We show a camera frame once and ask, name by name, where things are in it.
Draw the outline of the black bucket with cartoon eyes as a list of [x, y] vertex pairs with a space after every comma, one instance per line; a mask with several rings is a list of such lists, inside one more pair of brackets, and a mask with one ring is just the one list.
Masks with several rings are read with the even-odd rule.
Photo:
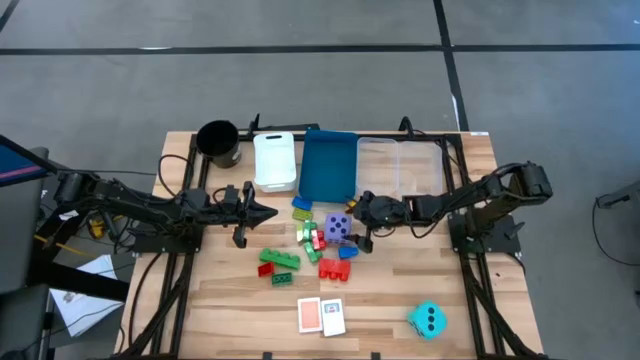
[[228, 120], [215, 120], [196, 134], [199, 153], [218, 168], [231, 168], [241, 160], [240, 134]]

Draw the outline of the white card box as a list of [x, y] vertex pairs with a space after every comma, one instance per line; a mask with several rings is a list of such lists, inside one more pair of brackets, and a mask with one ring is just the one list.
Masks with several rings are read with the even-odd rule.
[[344, 306], [341, 299], [322, 300], [321, 315], [325, 337], [342, 335], [346, 332]]

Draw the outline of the black aluminium table frame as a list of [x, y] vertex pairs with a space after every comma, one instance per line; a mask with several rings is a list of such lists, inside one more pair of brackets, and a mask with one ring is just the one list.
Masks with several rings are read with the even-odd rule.
[[[506, 255], [463, 258], [449, 231], [397, 230], [358, 256], [347, 282], [320, 279], [304, 262], [292, 285], [259, 277], [264, 248], [297, 252], [291, 195], [260, 193], [278, 215], [247, 234], [237, 248], [232, 232], [210, 227], [193, 255], [143, 254], [136, 260], [115, 354], [108, 360], [215, 359], [476, 359], [492, 348], [494, 328], [467, 289], [480, 281], [498, 310], [533, 353], [542, 349], [522, 268]], [[297, 300], [341, 299], [346, 332], [300, 333]], [[425, 340], [407, 322], [416, 306], [435, 302], [448, 324]]]

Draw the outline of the blue plastic bin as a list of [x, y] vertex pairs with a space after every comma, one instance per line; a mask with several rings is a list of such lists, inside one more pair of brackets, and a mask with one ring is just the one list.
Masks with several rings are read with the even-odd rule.
[[308, 130], [304, 137], [299, 195], [312, 202], [345, 203], [356, 193], [358, 135]]

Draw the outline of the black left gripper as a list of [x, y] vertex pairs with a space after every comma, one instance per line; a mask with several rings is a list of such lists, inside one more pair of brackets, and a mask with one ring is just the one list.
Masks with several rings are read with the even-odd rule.
[[275, 217], [278, 212], [277, 209], [258, 203], [254, 200], [254, 195], [255, 191], [250, 181], [246, 181], [242, 189], [238, 189], [231, 184], [224, 188], [224, 195], [220, 205], [223, 211], [223, 225], [234, 225], [232, 240], [236, 247], [240, 249], [247, 246], [245, 232], [249, 222], [251, 203], [252, 210], [260, 212], [252, 215], [253, 226], [258, 226]]

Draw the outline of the teal foam dice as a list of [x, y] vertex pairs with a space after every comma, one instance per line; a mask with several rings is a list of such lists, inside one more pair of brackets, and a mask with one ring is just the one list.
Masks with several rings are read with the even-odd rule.
[[426, 301], [411, 310], [407, 322], [425, 340], [439, 337], [448, 324], [443, 310], [432, 301]]

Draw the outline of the purple foam dice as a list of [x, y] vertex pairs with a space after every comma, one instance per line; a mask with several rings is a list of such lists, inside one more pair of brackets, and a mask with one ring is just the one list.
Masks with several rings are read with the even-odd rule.
[[329, 213], [325, 218], [324, 239], [330, 244], [346, 245], [350, 242], [351, 216], [344, 212]]

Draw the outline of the big red three-stud block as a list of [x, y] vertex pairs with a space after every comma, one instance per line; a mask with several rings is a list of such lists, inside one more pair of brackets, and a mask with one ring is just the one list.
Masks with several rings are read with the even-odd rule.
[[320, 279], [347, 282], [351, 274], [349, 260], [321, 258], [318, 261], [318, 277]]

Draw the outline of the white paper sheets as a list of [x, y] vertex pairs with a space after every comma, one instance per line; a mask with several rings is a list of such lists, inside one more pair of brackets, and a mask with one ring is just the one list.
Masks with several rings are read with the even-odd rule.
[[[129, 254], [101, 255], [98, 258], [77, 266], [86, 273], [124, 281], [124, 271], [131, 270], [135, 264]], [[67, 290], [50, 289], [55, 304], [71, 337], [82, 335], [104, 317], [124, 305], [123, 301], [89, 296]]]

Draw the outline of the white plastic bin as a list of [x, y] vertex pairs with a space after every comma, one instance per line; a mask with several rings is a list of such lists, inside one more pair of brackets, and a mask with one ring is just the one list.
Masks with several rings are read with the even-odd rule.
[[292, 191], [297, 179], [293, 134], [259, 134], [254, 137], [253, 145], [255, 185], [265, 193]]

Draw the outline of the orange card box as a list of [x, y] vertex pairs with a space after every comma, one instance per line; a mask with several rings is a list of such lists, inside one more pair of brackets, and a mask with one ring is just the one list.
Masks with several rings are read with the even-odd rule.
[[298, 299], [297, 310], [300, 333], [320, 332], [323, 330], [321, 299], [319, 297]]

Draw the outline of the dark monitor with blue screen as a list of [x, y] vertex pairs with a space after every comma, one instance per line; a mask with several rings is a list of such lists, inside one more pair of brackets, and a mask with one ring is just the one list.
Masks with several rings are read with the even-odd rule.
[[0, 187], [40, 179], [57, 171], [46, 159], [0, 135]]

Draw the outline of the long green four-stud block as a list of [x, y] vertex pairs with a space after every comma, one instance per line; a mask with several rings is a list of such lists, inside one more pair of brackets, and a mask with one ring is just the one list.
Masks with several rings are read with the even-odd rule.
[[263, 262], [273, 262], [275, 265], [293, 270], [299, 270], [301, 263], [298, 255], [271, 250], [269, 248], [264, 248], [260, 252], [259, 260]]

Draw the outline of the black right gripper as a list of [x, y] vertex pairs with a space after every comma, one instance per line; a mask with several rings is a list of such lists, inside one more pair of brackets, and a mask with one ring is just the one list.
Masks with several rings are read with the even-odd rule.
[[[357, 201], [357, 204], [349, 208], [349, 212], [359, 211], [359, 221], [367, 230], [395, 228], [406, 224], [406, 205], [400, 200], [385, 195], [378, 196], [370, 191], [351, 200]], [[373, 251], [373, 241], [368, 236], [351, 234], [348, 239], [364, 253]]]

